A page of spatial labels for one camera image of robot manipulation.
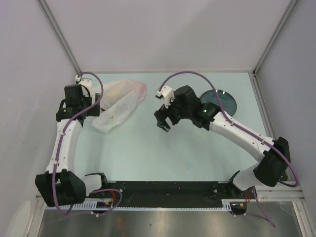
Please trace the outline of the white plastic bag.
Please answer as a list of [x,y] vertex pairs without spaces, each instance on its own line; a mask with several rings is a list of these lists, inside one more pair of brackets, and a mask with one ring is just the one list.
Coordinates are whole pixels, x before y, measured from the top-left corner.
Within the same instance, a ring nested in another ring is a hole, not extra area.
[[100,115],[91,120],[92,126],[108,133],[122,124],[134,109],[144,100],[147,93],[145,83],[121,79],[103,84],[103,97],[100,102]]

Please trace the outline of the blue ceramic plate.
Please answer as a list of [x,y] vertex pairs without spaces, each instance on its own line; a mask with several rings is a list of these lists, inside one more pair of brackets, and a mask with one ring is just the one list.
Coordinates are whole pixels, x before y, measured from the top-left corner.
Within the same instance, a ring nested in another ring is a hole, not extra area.
[[[237,111],[237,102],[235,98],[230,93],[223,90],[216,89],[216,92],[220,98],[224,111],[227,112],[230,116],[233,116]],[[204,92],[200,96],[200,100],[202,103],[211,102],[219,106],[219,102],[214,90],[208,90]]]

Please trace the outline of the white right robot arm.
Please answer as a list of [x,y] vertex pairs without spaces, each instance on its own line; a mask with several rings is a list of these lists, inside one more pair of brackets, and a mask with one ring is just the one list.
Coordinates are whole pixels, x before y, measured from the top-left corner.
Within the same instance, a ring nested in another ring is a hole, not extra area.
[[239,198],[250,187],[266,185],[275,187],[290,163],[289,144],[282,137],[273,139],[242,126],[214,103],[202,103],[194,90],[185,85],[177,90],[164,86],[156,93],[164,104],[154,115],[157,126],[168,132],[167,119],[176,125],[188,119],[198,128],[215,132],[229,139],[254,157],[257,163],[237,171],[229,180],[228,193]]

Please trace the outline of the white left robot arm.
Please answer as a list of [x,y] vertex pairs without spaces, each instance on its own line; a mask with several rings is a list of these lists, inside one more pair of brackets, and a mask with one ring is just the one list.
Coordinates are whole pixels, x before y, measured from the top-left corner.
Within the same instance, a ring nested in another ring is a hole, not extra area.
[[100,115],[101,94],[92,89],[92,81],[65,86],[65,98],[56,114],[57,136],[51,159],[35,184],[49,207],[83,203],[91,192],[102,198],[109,185],[104,173],[77,175],[74,171],[75,152],[84,120]]

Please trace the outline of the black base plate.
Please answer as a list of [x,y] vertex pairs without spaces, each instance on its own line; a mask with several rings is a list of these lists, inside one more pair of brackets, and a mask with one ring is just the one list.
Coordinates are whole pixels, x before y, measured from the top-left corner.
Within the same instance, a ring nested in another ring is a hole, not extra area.
[[121,208],[207,209],[223,207],[227,199],[238,212],[254,199],[251,188],[240,191],[216,181],[115,181],[89,198],[113,199]]

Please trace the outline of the aluminium frame rail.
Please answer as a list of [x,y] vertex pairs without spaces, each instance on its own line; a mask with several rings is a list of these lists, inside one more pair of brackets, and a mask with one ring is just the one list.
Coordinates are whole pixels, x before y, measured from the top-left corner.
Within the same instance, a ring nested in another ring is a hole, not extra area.
[[275,187],[258,185],[256,186],[256,193],[259,201],[305,201],[305,197],[300,186],[288,187],[280,183],[278,183]]

